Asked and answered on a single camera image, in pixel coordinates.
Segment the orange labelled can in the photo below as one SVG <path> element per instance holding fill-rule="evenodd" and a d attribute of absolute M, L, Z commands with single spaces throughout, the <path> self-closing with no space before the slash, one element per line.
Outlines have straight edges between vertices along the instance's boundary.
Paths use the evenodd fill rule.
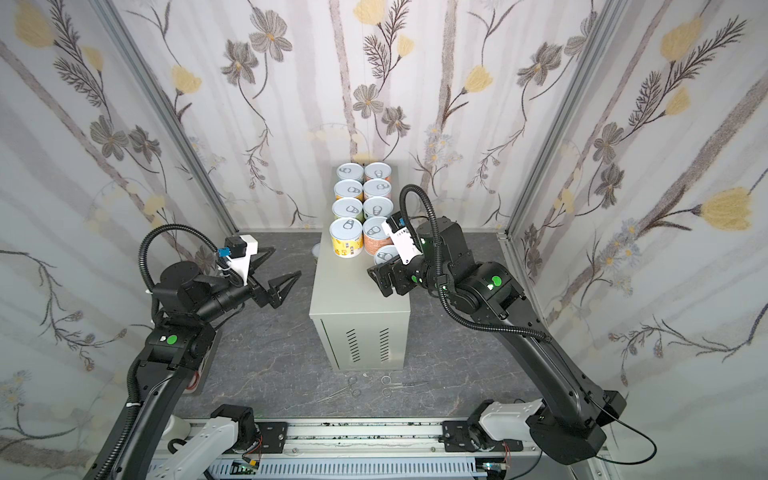
<path fill-rule="evenodd" d="M 390 182 L 392 168 L 385 162 L 373 162 L 364 167 L 365 181 L 385 180 Z"/>

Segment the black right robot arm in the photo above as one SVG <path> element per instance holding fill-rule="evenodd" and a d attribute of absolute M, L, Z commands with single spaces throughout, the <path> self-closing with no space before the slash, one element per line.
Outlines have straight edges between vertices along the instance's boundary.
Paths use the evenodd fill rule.
<path fill-rule="evenodd" d="M 368 276 L 385 297 L 423 288 L 461 326 L 495 335 L 541 395 L 526 404 L 487 403 L 472 421 L 478 436 L 531 441 L 563 465 L 597 457 L 607 439 L 605 426 L 626 407 L 624 397 L 602 389 L 575 364 L 512 273 L 499 262 L 477 261 L 460 225 L 437 216 L 424 189 L 404 186 L 401 204 L 408 194 L 419 198 L 427 220 L 415 227 L 405 209 L 386 220 L 397 254 L 369 268 Z"/>

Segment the pale teal can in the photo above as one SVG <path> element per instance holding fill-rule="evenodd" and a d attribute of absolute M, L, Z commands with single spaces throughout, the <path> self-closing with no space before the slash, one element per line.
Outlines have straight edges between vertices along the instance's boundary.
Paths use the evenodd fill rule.
<path fill-rule="evenodd" d="M 389 217 L 394 210 L 393 202 L 387 197 L 371 197 L 363 202 L 363 212 L 366 219 L 371 217 Z"/>

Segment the teal labelled can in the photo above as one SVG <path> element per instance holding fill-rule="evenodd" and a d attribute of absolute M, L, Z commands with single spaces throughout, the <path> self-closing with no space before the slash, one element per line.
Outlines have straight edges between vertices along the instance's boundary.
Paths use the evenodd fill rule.
<path fill-rule="evenodd" d="M 348 162 L 339 165 L 336 170 L 336 176 L 339 181 L 341 180 L 355 180 L 358 182 L 364 181 L 365 170 L 364 167 L 358 163 Z"/>

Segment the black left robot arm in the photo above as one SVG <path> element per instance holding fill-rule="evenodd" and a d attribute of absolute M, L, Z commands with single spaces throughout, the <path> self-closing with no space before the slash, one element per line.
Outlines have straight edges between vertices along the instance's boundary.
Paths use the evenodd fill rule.
<path fill-rule="evenodd" d="M 214 253 L 220 275 L 206 275 L 197 263 L 180 261 L 154 281 L 148 250 L 156 237 L 170 231 L 200 239 Z M 222 316 L 247 301 L 277 309 L 300 278 L 300 272 L 291 272 L 262 286 L 253 274 L 274 252 L 272 247 L 259 248 L 250 235 L 228 237 L 217 248 L 199 230 L 177 223 L 144 237 L 138 266 L 151 295 L 154 327 L 127 371 L 127 400 L 87 478 L 145 478 L 175 406 L 213 346 Z"/>

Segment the pink brown can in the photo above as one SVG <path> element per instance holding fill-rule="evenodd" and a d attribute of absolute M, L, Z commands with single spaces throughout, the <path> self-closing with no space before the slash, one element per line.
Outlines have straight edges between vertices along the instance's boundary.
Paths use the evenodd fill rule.
<path fill-rule="evenodd" d="M 374 254 L 374 263 L 381 265 L 398 256 L 397 248 L 394 245 L 385 245 L 379 248 Z"/>

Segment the pink labelled can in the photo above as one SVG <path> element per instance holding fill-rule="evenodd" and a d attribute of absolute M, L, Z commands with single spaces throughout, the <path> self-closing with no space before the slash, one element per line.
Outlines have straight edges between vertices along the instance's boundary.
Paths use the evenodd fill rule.
<path fill-rule="evenodd" d="M 363 196 L 365 200 L 375 198 L 375 197 L 384 197 L 384 198 L 390 199 L 391 194 L 392 194 L 392 185 L 386 179 L 373 178 L 373 179 L 367 180 L 363 184 Z"/>

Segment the yellow labelled can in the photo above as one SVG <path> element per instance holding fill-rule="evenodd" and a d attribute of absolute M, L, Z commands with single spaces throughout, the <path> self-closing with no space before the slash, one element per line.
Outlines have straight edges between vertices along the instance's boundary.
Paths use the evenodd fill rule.
<path fill-rule="evenodd" d="M 362 201 L 364 197 L 363 184 L 354 179 L 339 180 L 333 188 L 336 200 L 354 198 Z"/>

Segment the green labelled can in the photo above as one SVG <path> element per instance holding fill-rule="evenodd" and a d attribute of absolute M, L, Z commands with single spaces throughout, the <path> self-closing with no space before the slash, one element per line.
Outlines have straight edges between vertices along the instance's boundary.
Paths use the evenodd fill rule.
<path fill-rule="evenodd" d="M 357 198 L 340 198 L 331 207 L 335 219 L 354 218 L 364 221 L 363 203 Z"/>

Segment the brown labelled can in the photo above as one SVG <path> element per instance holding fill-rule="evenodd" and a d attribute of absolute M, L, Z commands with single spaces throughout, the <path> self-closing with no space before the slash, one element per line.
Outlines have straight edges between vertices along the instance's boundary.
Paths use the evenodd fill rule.
<path fill-rule="evenodd" d="M 371 256 L 380 248 L 392 244 L 391 238 L 384 230 L 386 220 L 386 217 L 374 216 L 363 223 L 364 248 Z"/>

